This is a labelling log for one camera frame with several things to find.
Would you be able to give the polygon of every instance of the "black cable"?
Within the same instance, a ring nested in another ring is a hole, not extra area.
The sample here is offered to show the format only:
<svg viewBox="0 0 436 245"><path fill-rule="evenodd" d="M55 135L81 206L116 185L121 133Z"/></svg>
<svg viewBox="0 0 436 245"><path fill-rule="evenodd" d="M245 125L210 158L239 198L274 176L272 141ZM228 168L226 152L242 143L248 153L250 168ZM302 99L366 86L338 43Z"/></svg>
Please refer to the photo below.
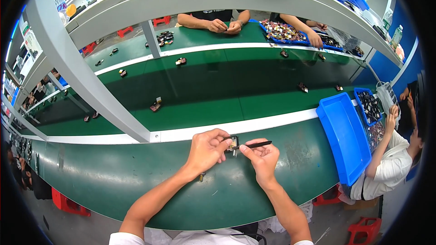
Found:
<svg viewBox="0 0 436 245"><path fill-rule="evenodd" d="M210 233L210 234L214 234L214 235L220 235L220 234L217 234L217 233L212 233L212 232L210 232L210 231L206 231L206 230L204 230L205 232L208 232L208 233ZM253 235L253 236L255 236L256 238L254 238L255 240L257 240L257 237L260 237L261 239L263 239L263 242L264 242L264 245L266 245L266 238L263 236L263 235L259 235L259 234L229 234L229 235L246 235L246 236L251 236L251 235Z"/></svg>

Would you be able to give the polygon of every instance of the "cardboard box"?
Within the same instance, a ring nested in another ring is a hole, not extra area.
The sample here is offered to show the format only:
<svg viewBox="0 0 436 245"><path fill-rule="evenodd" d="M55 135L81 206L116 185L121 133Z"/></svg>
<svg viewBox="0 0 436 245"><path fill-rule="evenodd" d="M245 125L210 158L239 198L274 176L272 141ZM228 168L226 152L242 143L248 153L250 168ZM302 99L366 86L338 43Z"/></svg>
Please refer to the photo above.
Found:
<svg viewBox="0 0 436 245"><path fill-rule="evenodd" d="M353 205L349 205L346 203L343 204L344 204L344 210L358 210L358 209L374 207L378 202L379 202L379 198L377 197L369 201L357 200L356 203Z"/></svg>

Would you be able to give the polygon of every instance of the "black t-shirt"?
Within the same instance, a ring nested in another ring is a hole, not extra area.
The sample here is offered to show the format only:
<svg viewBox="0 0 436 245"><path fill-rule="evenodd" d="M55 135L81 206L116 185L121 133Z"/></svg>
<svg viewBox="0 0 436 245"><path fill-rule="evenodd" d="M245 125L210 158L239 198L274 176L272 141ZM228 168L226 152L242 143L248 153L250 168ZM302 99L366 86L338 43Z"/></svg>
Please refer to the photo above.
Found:
<svg viewBox="0 0 436 245"><path fill-rule="evenodd" d="M415 97L416 97L416 90L418 87L418 81L414 81L412 83L407 84L407 88L409 89L409 92L411 92L411 98L413 100L413 106L415 105ZM398 122L398 133L403 136L408 131L413 129L413 124L411 122L411 112L409 109L409 106L407 105L407 98L403 101L399 102L400 110L401 110L401 119Z"/></svg>
<svg viewBox="0 0 436 245"><path fill-rule="evenodd" d="M205 10L205 11L198 11L198 12L189 12L186 14L192 14L193 17L197 19L204 19L204 20L215 20L220 19L222 22L229 22L233 18L233 10Z"/></svg>
<svg viewBox="0 0 436 245"><path fill-rule="evenodd" d="M30 174L35 198L39 200L52 199L52 187L39 177L35 171L31 170Z"/></svg>
<svg viewBox="0 0 436 245"><path fill-rule="evenodd" d="M304 24L306 24L306 21L308 20L308 19L301 18L301 17L297 17L297 18L298 18L298 20L302 21ZM275 13L275 12L272 12L272 13L271 13L271 15L270 15L270 21L272 21L272 22L276 22L276 23L287 24L287 22L286 22L285 20L283 20L283 19L280 18L280 13Z"/></svg>

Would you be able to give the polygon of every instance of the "person's hand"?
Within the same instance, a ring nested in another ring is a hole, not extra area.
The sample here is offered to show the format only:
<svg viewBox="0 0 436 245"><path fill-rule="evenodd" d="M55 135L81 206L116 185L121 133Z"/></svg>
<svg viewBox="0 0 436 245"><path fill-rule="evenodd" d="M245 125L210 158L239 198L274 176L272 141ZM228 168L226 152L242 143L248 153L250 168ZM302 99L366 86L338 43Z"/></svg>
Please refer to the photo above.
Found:
<svg viewBox="0 0 436 245"><path fill-rule="evenodd" d="M310 30L307 33L307 38L309 39L311 46L319 48L319 49L322 49L324 47L323 41L321 40L321 37L313 30Z"/></svg>
<svg viewBox="0 0 436 245"><path fill-rule="evenodd" d="M413 106L413 100L411 96L407 96L407 106L409 106L409 109L411 111L415 111L415 107Z"/></svg>
<svg viewBox="0 0 436 245"><path fill-rule="evenodd" d="M393 114L389 114L386 117L386 120L384 122L384 135L385 136L392 136L392 134L394 133L394 128L395 128L395 115Z"/></svg>
<svg viewBox="0 0 436 245"><path fill-rule="evenodd" d="M327 30L327 25L323 24L323 23L317 22L317 28L319 28L322 31L326 31Z"/></svg>
<svg viewBox="0 0 436 245"><path fill-rule="evenodd" d="M265 138L258 138L248 141L246 144L255 144L268 141ZM273 144L269 144L255 149L250 149L246 145L240 145L239 150L251 160L256 171L256 181L262 187L268 187L275 182L274 170L279 159L280 151Z"/></svg>
<svg viewBox="0 0 436 245"><path fill-rule="evenodd" d="M217 162L225 161L224 151L232 143L230 134L220 129L213 129L204 133L197 133L192 137L191 151L188 161L184 165L189 174L195 178L205 172Z"/></svg>
<svg viewBox="0 0 436 245"><path fill-rule="evenodd" d="M400 101L405 100L406 97L407 97L407 94L406 94L406 93L401 93L401 95L400 95Z"/></svg>
<svg viewBox="0 0 436 245"><path fill-rule="evenodd" d="M397 117L398 117L398 106L396 106L396 105L392 105L392 106L389 108L389 113L390 113L391 115L393 115L395 118L397 118Z"/></svg>
<svg viewBox="0 0 436 245"><path fill-rule="evenodd" d="M215 19L213 21L209 21L208 30L216 33L223 33L227 28L227 25L224 24L220 19Z"/></svg>
<svg viewBox="0 0 436 245"><path fill-rule="evenodd" d="M226 33L226 34L238 34L241 30L242 30L241 21L237 20L237 21L230 22L230 24L228 25L227 31L225 31L224 33Z"/></svg>

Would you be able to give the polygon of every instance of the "blue wall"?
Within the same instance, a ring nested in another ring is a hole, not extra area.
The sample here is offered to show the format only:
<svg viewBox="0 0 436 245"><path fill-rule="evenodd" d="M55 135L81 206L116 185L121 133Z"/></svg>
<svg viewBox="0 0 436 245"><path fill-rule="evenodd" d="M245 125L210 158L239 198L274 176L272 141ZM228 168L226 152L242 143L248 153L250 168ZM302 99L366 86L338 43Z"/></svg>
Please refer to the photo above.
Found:
<svg viewBox="0 0 436 245"><path fill-rule="evenodd" d="M400 41L400 44L401 47L404 49L404 53L407 58L410 54L413 44L415 43L416 34L413 30L411 21L408 19L399 0L397 0L394 9L394 15L392 17L392 26L389 29L390 36L394 35L395 29L398 28L399 25L403 26L403 37ZM385 57L378 51L374 54L369 64L372 66L377 76L379 76L380 80L383 82L389 82L393 80L397 73L400 71L400 69L393 62L391 62L387 57ZM397 96L402 93L408 83L416 80L416 75L420 72L422 68L421 51L418 45L418 48L415 52L415 55L412 57L409 66L406 68L405 72L402 74L400 79L393 87L393 90ZM368 83L376 84L377 80L374 78L371 71L367 68L359 74L359 76L354 80L353 84L361 85Z"/></svg>

